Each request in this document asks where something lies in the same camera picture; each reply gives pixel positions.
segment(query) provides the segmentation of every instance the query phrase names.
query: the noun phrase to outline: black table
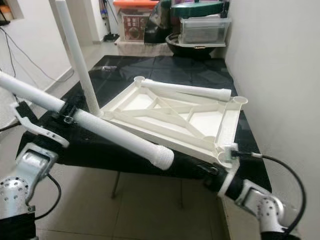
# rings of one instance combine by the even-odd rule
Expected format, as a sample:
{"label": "black table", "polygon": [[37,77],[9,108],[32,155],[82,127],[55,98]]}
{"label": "black table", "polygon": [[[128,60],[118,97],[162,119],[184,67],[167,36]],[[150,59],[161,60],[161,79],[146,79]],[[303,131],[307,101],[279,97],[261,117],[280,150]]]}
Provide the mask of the black table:
{"label": "black table", "polygon": [[[190,58],[157,56],[104,56],[89,72],[92,85],[100,107],[112,100],[124,88],[129,86],[135,76],[180,85],[231,89],[232,96],[237,95],[233,79],[229,75],[223,59],[194,60]],[[78,82],[63,99],[83,94]],[[50,117],[47,112],[40,122]],[[174,163],[167,171],[153,166],[140,156],[78,126],[67,130],[70,147],[60,156],[58,163],[72,166],[115,170],[128,173],[153,174],[180,178],[201,176],[186,160],[193,157],[174,151]],[[21,145],[31,141],[31,136],[24,134]],[[235,143],[244,152],[259,152],[245,114],[241,111],[235,134]],[[271,192],[271,185],[262,160],[242,160],[237,175],[251,180]]]}

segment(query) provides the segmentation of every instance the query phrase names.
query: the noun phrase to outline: white tube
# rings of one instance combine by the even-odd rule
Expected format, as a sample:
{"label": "white tube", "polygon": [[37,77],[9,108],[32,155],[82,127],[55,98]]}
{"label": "white tube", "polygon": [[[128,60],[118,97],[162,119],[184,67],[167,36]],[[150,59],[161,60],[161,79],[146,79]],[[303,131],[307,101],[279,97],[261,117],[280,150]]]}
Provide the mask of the white tube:
{"label": "white tube", "polygon": [[230,100],[230,96],[231,96],[230,89],[224,89],[224,88],[223,89],[214,89],[214,88],[206,88],[206,87],[199,87],[199,86],[170,84],[170,83],[153,81],[151,79],[142,80],[141,86],[147,87],[147,88],[171,90],[171,91],[184,93],[184,94],[203,96],[203,97],[217,99],[217,100],[224,101],[224,102],[228,102]]}
{"label": "white tube", "polygon": [[[65,104],[64,101],[21,82],[2,71],[0,71],[0,87],[47,110],[58,112]],[[174,160],[172,150],[153,144],[86,111],[79,109],[73,118],[79,126],[148,159],[153,165],[162,170],[168,169]]]}
{"label": "white tube", "polygon": [[81,48],[77,39],[76,31],[72,24],[71,16],[65,0],[55,1],[57,11],[61,20],[65,38],[68,42],[76,70],[80,77],[81,87],[83,89],[86,104],[89,111],[95,116],[101,116],[103,113],[99,108],[94,88],[88,74],[87,65],[82,55]]}

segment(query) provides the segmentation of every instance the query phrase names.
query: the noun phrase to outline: storage box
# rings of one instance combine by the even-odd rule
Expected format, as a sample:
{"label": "storage box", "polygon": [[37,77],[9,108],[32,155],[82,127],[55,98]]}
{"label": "storage box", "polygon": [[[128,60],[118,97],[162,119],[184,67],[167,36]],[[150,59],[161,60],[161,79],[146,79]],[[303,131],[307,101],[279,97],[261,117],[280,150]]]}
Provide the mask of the storage box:
{"label": "storage box", "polygon": [[115,0],[118,29],[122,41],[143,42],[145,27],[158,1]]}
{"label": "storage box", "polygon": [[180,19],[180,44],[224,44],[230,18],[218,18],[216,15]]}

